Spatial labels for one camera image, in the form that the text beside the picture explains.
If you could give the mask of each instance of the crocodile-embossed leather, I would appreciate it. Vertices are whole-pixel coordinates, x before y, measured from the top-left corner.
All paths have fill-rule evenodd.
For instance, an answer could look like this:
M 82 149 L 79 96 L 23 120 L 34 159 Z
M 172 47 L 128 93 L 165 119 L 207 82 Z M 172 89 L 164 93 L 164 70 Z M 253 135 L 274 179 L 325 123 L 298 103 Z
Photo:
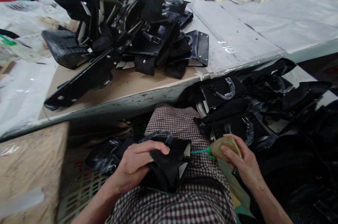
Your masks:
M 138 42 L 135 42 L 133 46 L 126 50 L 129 54 L 134 55 L 148 55 L 148 56 L 158 56 L 159 52 L 161 51 L 163 45 L 168 40 L 174 26 L 176 25 L 177 21 L 180 18 L 178 13 L 167 12 L 167 17 L 170 23 L 153 23 L 151 25 L 150 30 L 148 33 L 153 35 L 158 39 L 158 44 L 154 42 L 148 41 L 143 36 L 138 37 Z
M 88 46 L 80 46 L 75 42 L 75 33 L 69 30 L 44 30 L 43 39 L 55 61 L 69 69 L 75 69 L 87 59 L 90 53 Z
M 45 107 L 50 110 L 56 110 L 59 107 L 70 107 L 88 90 L 97 86 L 97 82 L 102 81 L 120 60 L 121 56 L 114 49 L 107 49 L 87 68 L 63 84 L 52 96 L 48 97 L 44 102 Z
M 186 36 L 192 38 L 191 51 L 180 56 L 173 57 L 170 61 L 196 60 L 200 65 L 188 64 L 190 67 L 207 67 L 209 59 L 209 36 L 198 30 L 186 33 Z

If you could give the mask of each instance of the white paper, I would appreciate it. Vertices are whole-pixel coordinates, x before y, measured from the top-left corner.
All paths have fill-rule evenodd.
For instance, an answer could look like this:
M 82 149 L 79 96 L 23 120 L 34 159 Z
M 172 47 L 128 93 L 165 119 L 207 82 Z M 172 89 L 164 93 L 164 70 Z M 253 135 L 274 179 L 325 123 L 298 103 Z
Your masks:
M 266 0 L 240 7 L 224 0 L 220 5 L 288 53 L 338 39 L 338 0 Z
M 239 64 L 248 64 L 249 61 L 284 53 L 236 16 L 224 10 L 221 5 L 225 1 L 227 0 L 221 2 L 194 0 L 188 5 L 194 13 L 194 21 L 183 31 L 198 29 L 209 35 L 208 67 L 197 68 L 199 73 L 224 72 Z
M 0 205 L 0 219 L 35 206 L 44 200 L 45 196 L 39 187 L 9 199 L 4 204 Z

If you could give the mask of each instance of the finger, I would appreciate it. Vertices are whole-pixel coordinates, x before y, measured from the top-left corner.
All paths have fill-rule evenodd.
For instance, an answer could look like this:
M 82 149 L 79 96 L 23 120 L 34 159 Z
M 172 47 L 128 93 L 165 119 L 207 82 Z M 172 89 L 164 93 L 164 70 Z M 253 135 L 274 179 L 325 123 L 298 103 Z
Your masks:
M 222 152 L 229 158 L 229 160 L 236 166 L 240 166 L 243 163 L 243 159 L 239 157 L 234 151 L 226 146 L 221 146 Z
M 245 156 L 245 154 L 248 153 L 250 149 L 240 137 L 234 134 L 223 134 L 223 137 L 227 137 L 227 136 L 233 137 L 233 139 L 236 141 L 236 144 L 238 145 L 238 148 L 240 149 L 240 152 L 242 153 L 243 156 Z
M 143 166 L 145 166 L 148 163 L 153 162 L 153 161 L 154 160 L 150 156 L 149 152 L 136 154 L 134 159 L 133 159 L 133 163 L 135 164 L 136 169 L 143 167 Z
M 133 152 L 136 154 L 140 154 L 150 152 L 155 149 L 160 150 L 165 155 L 167 155 L 170 151 L 169 147 L 167 147 L 164 143 L 149 140 L 140 144 L 136 144 L 136 146 L 133 147 Z

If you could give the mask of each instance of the brown checkered fabric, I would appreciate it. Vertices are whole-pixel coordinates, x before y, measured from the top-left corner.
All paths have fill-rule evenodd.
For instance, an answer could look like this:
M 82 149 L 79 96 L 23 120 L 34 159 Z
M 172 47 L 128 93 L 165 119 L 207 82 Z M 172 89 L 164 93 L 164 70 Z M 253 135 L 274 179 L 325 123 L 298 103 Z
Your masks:
M 191 151 L 206 149 L 210 142 L 199 134 L 194 117 L 200 116 L 191 107 L 178 109 L 160 103 L 145 134 L 168 130 L 175 138 L 190 139 Z M 184 183 L 176 195 L 137 187 L 118 200 L 113 223 L 236 223 L 229 184 L 217 161 L 206 153 L 191 157 Z

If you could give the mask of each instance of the pile of handbags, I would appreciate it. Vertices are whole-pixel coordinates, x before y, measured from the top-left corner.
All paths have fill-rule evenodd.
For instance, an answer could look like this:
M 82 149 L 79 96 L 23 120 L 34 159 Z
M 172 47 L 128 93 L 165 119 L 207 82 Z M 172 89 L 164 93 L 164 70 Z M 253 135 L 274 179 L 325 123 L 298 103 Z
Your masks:
M 155 75 L 155 68 L 181 79 L 186 67 L 208 66 L 209 36 L 198 30 L 182 32 L 193 19 L 186 4 L 162 0 L 55 0 L 78 20 L 74 33 L 63 27 L 42 36 L 54 59 L 76 69 L 89 65 L 58 87 L 44 103 L 50 110 L 69 107 L 88 90 L 105 88 L 112 69 L 135 68 Z
M 195 105 L 202 117 L 195 118 L 200 133 L 212 141 L 235 134 L 258 153 L 270 148 L 280 135 L 304 128 L 301 122 L 306 118 L 313 123 L 309 118 L 332 84 L 301 82 L 296 88 L 282 77 L 295 67 L 281 58 L 242 81 L 232 73 L 186 89 L 188 105 Z
M 199 82 L 183 100 L 196 107 L 202 118 L 195 123 L 211 141 L 225 133 L 245 141 L 293 223 L 337 223 L 338 100 L 318 107 L 332 84 L 293 86 L 283 76 L 295 67 L 281 58 L 242 81 L 233 73 Z M 233 175 L 246 189 L 236 167 Z M 263 221 L 247 192 L 251 213 Z

